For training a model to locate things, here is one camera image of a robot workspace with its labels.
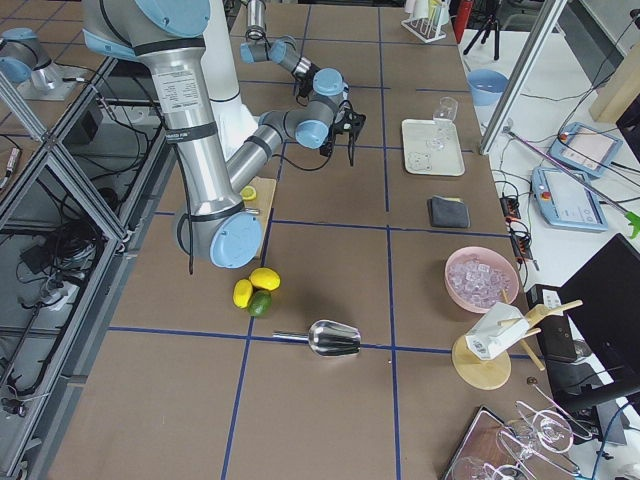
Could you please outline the steel ice scoop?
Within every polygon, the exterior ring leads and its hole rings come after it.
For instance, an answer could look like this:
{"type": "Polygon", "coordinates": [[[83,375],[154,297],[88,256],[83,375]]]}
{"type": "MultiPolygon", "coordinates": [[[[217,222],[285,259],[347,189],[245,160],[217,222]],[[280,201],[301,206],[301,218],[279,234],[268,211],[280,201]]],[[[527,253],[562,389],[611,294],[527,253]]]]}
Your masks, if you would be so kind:
{"type": "Polygon", "coordinates": [[[314,353],[324,357],[356,355],[361,347],[361,334],[357,328],[327,319],[314,322],[307,333],[274,331],[272,336],[305,341],[314,353]]]}

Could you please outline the bamboo cutting board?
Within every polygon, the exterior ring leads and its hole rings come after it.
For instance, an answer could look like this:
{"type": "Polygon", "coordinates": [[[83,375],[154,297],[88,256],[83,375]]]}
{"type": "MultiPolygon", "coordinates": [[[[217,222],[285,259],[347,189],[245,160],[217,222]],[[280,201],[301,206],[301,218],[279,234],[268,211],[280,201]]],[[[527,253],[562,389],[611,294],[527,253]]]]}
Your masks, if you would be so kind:
{"type": "Polygon", "coordinates": [[[256,176],[248,185],[252,185],[257,190],[257,198],[252,201],[244,201],[245,208],[261,210],[261,215],[256,216],[261,226],[261,241],[254,256],[255,259],[259,259],[262,256],[264,248],[268,220],[273,206],[277,181],[275,179],[256,176]]]}

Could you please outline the cream bear tray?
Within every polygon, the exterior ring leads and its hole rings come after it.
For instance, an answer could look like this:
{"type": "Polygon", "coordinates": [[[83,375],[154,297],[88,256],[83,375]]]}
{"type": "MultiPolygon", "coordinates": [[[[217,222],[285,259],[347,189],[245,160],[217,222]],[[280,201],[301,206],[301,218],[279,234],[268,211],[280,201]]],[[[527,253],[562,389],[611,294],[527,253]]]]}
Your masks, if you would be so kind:
{"type": "Polygon", "coordinates": [[[405,170],[415,175],[459,177],[465,165],[456,126],[448,120],[401,123],[405,170]]]}

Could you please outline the clear wine glass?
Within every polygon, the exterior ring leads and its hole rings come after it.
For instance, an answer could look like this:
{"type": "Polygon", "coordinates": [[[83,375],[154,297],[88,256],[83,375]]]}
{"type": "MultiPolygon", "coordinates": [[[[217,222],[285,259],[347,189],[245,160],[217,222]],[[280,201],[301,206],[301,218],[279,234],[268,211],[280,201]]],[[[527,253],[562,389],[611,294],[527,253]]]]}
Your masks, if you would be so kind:
{"type": "Polygon", "coordinates": [[[433,125],[429,128],[426,145],[431,152],[442,151],[453,133],[458,111],[458,101],[450,96],[441,97],[433,112],[433,125]]]}

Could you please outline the lemon half slice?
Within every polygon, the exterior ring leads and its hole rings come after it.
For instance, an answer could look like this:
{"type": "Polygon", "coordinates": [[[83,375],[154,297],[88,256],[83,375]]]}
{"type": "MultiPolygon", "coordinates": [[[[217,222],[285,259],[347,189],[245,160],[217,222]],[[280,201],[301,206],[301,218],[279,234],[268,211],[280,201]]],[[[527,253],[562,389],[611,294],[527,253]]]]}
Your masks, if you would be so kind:
{"type": "Polygon", "coordinates": [[[257,190],[252,185],[247,185],[241,190],[241,197],[244,201],[252,201],[257,198],[257,190]]]}

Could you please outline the yellow lemon front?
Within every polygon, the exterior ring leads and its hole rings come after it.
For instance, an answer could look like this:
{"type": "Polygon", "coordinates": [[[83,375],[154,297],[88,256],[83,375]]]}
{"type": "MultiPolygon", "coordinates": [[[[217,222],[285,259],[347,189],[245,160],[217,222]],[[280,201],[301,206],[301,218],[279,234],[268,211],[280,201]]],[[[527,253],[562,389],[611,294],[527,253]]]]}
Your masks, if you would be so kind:
{"type": "Polygon", "coordinates": [[[274,291],[281,285],[280,275],[268,267],[254,269],[249,275],[249,281],[258,289],[274,291]]]}

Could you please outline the red cylinder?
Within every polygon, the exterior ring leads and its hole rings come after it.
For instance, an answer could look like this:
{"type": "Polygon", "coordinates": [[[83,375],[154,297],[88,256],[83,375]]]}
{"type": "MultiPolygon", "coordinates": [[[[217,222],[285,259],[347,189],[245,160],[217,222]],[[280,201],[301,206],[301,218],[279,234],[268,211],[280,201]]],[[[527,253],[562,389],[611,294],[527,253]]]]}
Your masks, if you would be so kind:
{"type": "Polygon", "coordinates": [[[453,31],[457,43],[460,43],[473,10],[473,0],[460,0],[453,23],[453,31]]]}

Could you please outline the green lime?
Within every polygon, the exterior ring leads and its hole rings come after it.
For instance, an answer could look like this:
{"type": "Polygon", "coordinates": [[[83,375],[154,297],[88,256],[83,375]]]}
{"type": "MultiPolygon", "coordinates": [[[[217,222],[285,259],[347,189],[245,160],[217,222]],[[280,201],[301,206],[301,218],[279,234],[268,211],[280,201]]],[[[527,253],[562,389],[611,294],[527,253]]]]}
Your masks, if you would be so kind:
{"type": "Polygon", "coordinates": [[[253,317],[263,317],[272,305],[272,295],[268,290],[256,290],[251,296],[247,311],[253,317]]]}

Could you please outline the black tripod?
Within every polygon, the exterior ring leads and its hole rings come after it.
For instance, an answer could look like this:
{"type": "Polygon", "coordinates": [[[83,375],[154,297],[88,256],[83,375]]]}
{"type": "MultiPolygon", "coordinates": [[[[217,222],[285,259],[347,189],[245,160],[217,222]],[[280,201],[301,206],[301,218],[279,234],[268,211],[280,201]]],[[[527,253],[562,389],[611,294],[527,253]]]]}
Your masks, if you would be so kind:
{"type": "Polygon", "coordinates": [[[475,35],[463,49],[462,54],[466,56],[477,42],[485,44],[491,34],[494,34],[494,51],[493,60],[498,61],[500,58],[500,32],[501,25],[498,18],[498,12],[500,10],[502,1],[494,0],[488,1],[485,8],[485,21],[481,28],[476,31],[475,35]]]}

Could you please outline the yellow lemon rear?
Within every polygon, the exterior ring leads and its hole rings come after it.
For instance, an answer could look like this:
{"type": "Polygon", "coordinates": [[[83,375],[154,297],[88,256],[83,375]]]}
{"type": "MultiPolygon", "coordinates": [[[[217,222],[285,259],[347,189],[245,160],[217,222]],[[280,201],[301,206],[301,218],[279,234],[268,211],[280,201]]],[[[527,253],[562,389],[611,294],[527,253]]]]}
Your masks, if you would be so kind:
{"type": "Polygon", "coordinates": [[[236,307],[247,308],[253,296],[254,286],[249,279],[238,280],[233,289],[232,300],[236,307]]]}

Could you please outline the near teach pendant tablet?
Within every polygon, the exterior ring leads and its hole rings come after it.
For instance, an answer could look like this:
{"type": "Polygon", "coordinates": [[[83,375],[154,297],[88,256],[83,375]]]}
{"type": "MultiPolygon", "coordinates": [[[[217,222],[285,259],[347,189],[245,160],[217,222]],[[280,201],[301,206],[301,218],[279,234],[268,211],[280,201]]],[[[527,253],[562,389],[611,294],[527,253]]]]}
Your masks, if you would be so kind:
{"type": "Polygon", "coordinates": [[[549,225],[598,233],[608,230],[598,197],[560,169],[536,167],[531,186],[538,209],[549,225]]]}

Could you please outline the far teach pendant tablet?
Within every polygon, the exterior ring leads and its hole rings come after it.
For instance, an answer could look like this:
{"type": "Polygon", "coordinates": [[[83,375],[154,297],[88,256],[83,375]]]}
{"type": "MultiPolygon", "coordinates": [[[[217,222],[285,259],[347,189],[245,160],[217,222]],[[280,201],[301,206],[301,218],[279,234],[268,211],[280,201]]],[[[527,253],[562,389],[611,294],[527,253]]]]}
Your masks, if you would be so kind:
{"type": "Polygon", "coordinates": [[[622,147],[622,140],[580,122],[567,125],[548,154],[563,165],[600,178],[622,147]]]}

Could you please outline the wooden cup stand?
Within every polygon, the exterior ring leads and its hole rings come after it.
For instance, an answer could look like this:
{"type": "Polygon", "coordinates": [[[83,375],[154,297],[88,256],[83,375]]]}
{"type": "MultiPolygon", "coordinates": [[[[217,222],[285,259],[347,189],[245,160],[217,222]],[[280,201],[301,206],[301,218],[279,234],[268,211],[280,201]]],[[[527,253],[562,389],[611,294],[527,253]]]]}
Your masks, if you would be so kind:
{"type": "Polygon", "coordinates": [[[455,341],[451,355],[457,374],[467,384],[480,390],[502,387],[511,375],[508,350],[516,344],[543,371],[544,365],[525,339],[541,332],[538,324],[546,317],[561,315],[582,305],[582,300],[553,308],[538,304],[523,314],[511,304],[497,302],[467,333],[455,341]]]}

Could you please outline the black monitor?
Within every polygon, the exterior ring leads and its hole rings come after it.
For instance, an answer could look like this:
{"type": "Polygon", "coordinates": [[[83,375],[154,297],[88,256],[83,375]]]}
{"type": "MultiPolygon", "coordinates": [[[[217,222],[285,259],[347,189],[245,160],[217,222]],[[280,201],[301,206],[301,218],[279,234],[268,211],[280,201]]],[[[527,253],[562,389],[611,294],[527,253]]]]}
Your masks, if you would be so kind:
{"type": "Polygon", "coordinates": [[[621,234],[613,236],[562,286],[536,284],[526,298],[533,307],[544,302],[543,292],[558,295],[562,303],[583,305],[542,322],[539,344],[547,360],[554,398],[566,411],[578,413],[639,392],[639,252],[621,234]],[[603,386],[561,384],[568,365],[570,329],[576,326],[612,382],[603,386]]]}

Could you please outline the glasses on dark tray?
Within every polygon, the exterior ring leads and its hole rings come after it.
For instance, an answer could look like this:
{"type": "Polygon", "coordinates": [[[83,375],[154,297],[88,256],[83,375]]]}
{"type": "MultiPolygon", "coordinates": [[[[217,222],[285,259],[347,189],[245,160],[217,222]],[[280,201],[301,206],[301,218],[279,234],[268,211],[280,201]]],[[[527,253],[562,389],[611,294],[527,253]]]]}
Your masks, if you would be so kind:
{"type": "Polygon", "coordinates": [[[535,407],[518,400],[516,417],[503,420],[477,409],[451,456],[443,479],[581,479],[569,450],[595,431],[552,398],[535,407]]]}

